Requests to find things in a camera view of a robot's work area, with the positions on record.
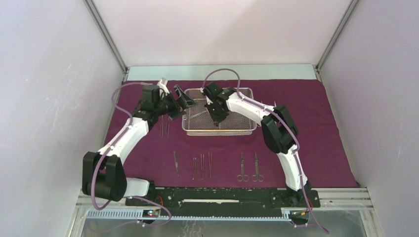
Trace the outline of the grey scalpel handle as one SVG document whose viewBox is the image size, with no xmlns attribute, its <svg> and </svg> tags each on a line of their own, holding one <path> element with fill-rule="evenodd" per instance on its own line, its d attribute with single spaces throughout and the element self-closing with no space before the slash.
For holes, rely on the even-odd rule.
<svg viewBox="0 0 419 237">
<path fill-rule="evenodd" d="M 174 156 L 176 174 L 179 177 L 178 155 L 176 151 L 173 152 L 173 156 Z"/>
<path fill-rule="evenodd" d="M 195 114 L 195 115 L 190 116 L 190 117 L 189 117 L 189 119 L 194 119 L 194 118 L 199 117 L 199 116 L 201 116 L 201 115 L 204 115 L 204 114 L 206 114 L 206 113 L 208 113 L 208 111 L 202 111 L 202 112 L 200 112 L 200 113 L 197 113 L 197 114 Z"/>
</svg>

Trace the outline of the steel instrument tray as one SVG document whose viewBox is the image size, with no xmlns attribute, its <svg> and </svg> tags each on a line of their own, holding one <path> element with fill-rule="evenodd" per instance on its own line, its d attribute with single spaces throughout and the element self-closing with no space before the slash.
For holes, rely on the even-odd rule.
<svg viewBox="0 0 419 237">
<path fill-rule="evenodd" d="M 257 124 L 236 112 L 230 112 L 227 118 L 218 126 L 215 126 L 209 113 L 189 119 L 190 116 L 207 111 L 207 100 L 198 88 L 185 90 L 185 93 L 196 101 L 196 105 L 188 108 L 182 116 L 181 127 L 189 136 L 241 136 L 251 135 L 257 128 Z"/>
</svg>

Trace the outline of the maroon surgical wrap cloth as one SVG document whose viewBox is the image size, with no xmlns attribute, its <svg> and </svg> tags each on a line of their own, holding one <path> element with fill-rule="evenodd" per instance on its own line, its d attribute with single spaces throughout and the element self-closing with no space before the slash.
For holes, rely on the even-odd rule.
<svg viewBox="0 0 419 237">
<path fill-rule="evenodd" d="M 357 186 L 343 149 L 323 85 L 313 79 L 246 80 L 241 86 L 267 105 L 285 105 L 297 128 L 302 169 L 314 188 Z M 169 137 L 160 137 L 160 124 L 137 143 L 124 162 L 127 177 L 152 180 L 160 187 L 283 188 L 285 175 L 278 157 L 265 145 L 260 128 L 245 136 L 189 136 L 180 118 L 170 123 Z M 179 177 L 173 152 L 178 155 Z M 208 152 L 212 152 L 209 178 Z M 248 182 L 238 182 L 240 157 L 244 155 Z M 263 182 L 253 182 L 257 153 Z M 205 155 L 201 180 L 201 154 Z M 197 158 L 192 180 L 193 158 Z"/>
</svg>

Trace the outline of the steel forceps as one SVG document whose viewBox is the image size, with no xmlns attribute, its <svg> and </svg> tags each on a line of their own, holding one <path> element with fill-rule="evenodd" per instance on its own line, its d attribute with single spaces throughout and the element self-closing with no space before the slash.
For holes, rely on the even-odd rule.
<svg viewBox="0 0 419 237">
<path fill-rule="evenodd" d="M 264 176 L 259 172 L 259 162 L 257 153 L 254 154 L 255 174 L 252 175 L 251 179 L 253 182 L 263 182 Z"/>
<path fill-rule="evenodd" d="M 248 182 L 249 181 L 249 176 L 245 174 L 245 166 L 244 166 L 244 155 L 243 153 L 241 153 L 241 157 L 240 157 L 240 169 L 241 169 L 241 173 L 237 175 L 237 181 L 238 182 Z"/>
</svg>

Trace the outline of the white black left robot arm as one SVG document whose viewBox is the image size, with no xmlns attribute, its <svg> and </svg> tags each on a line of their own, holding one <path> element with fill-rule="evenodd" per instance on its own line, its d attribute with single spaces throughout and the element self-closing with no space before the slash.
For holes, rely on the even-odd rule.
<svg viewBox="0 0 419 237">
<path fill-rule="evenodd" d="M 174 86 L 174 93 L 160 83 L 144 86 L 142 99 L 134 111 L 128 113 L 121 130 L 97 152 L 84 155 L 82 192 L 92 198 L 111 201 L 137 196 L 143 205 L 152 205 L 156 192 L 150 189 L 150 181 L 126 177 L 123 164 L 161 116 L 168 115 L 170 119 L 176 119 L 194 105 L 196 102 L 178 85 Z"/>
</svg>

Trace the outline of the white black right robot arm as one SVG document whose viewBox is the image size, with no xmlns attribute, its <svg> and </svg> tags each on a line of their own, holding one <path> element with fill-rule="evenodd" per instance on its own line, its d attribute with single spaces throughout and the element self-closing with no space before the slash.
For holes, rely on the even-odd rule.
<svg viewBox="0 0 419 237">
<path fill-rule="evenodd" d="M 298 156 L 300 148 L 296 139 L 298 130 L 285 106 L 273 107 L 257 102 L 234 89 L 209 92 L 201 89 L 206 97 L 205 108 L 215 125 L 223 122 L 230 112 L 241 114 L 262 128 L 265 145 L 275 153 L 284 170 L 288 202 L 301 206 L 311 190 Z"/>
</svg>

